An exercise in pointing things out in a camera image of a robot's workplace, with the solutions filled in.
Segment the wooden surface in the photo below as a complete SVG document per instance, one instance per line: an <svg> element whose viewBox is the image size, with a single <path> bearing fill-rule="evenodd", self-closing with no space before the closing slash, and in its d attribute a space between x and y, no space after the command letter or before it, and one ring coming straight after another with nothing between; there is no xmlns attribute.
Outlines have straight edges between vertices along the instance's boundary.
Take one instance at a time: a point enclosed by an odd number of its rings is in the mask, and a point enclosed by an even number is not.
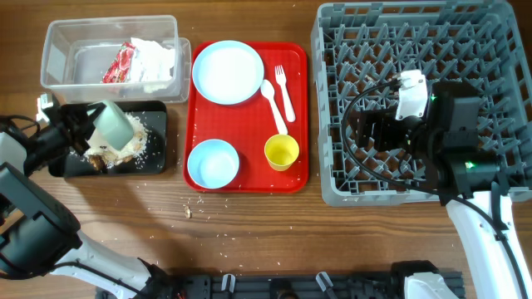
<svg viewBox="0 0 532 299"><path fill-rule="evenodd" d="M171 14L179 22L179 34L189 38L192 47L223 39L286 41L296 42L310 55L310 30L321 4L206 0L16 3L0 4L0 114L28 116L35 115L35 99L42 92L42 46L53 20ZM531 52L530 4L513 4L525 50ZM330 208L322 201L316 145L318 108L311 74L308 81L311 172L307 186L297 194L197 194L189 189L181 175L186 104L168 105L169 150L163 174L64 180L51 178L45 170L32 178L78 217L90 237L169 272L349 273L387 270L392 262L428 259L440 268L463 271L467 296L475 297L461 241L438 203ZM204 201L197 203L200 195ZM189 199L192 219L183 213L183 203ZM530 261L532 202L516 203L514 213ZM0 281L0 290L1 298L93 298L94 293L93 286L53 276Z"/></svg>

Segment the cup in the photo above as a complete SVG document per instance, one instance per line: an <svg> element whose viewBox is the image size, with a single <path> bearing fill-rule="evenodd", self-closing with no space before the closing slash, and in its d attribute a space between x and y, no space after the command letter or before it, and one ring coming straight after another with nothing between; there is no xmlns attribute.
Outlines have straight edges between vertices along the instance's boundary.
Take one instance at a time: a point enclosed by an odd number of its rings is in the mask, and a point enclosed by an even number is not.
<svg viewBox="0 0 532 299"><path fill-rule="evenodd" d="M264 154L273 169L284 171L298 158L299 145L290 135L274 135L266 141Z"/></svg>

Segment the light blue bowl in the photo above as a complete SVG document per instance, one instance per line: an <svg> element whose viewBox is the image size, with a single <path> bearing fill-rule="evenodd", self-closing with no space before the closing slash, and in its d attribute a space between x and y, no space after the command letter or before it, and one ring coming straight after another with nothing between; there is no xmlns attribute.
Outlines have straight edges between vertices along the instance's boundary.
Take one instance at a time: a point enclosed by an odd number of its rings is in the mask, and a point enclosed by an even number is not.
<svg viewBox="0 0 532 299"><path fill-rule="evenodd" d="M231 183L239 166L239 154L223 140L206 140L196 145L187 161L192 180L206 189L218 189Z"/></svg>

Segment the dish rack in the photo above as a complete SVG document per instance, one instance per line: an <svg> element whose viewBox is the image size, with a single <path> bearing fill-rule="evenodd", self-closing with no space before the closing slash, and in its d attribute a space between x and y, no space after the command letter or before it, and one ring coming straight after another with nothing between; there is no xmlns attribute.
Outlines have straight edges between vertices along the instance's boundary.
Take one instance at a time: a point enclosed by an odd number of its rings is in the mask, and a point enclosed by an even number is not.
<svg viewBox="0 0 532 299"><path fill-rule="evenodd" d="M425 1L326 3L311 34L313 79L318 93L318 151L323 200L332 206L393 205L436 201L434 195L400 189L357 167L342 147L340 119L350 100L394 75L419 69L428 84L467 81L482 93L480 147L503 159L504 171L532 185L532 79L514 11L507 2ZM386 109L398 97L368 96L357 110ZM374 171L410 183L425 167L402 149L377 152L372 142L354 149ZM512 188L524 201L528 187Z"/></svg>

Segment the fork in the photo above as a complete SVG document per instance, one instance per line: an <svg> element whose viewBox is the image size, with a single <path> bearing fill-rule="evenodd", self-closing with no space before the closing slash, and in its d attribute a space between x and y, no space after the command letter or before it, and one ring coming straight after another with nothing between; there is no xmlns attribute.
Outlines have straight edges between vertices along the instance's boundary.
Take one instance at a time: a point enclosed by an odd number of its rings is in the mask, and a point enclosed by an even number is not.
<svg viewBox="0 0 532 299"><path fill-rule="evenodd" d="M275 80L277 84L281 86L281 91L283 92L284 114L286 114L286 120L294 122L296 120L296 114L293 112L292 101L290 101L290 96L286 89L286 75L284 75L283 66L275 67Z"/></svg>

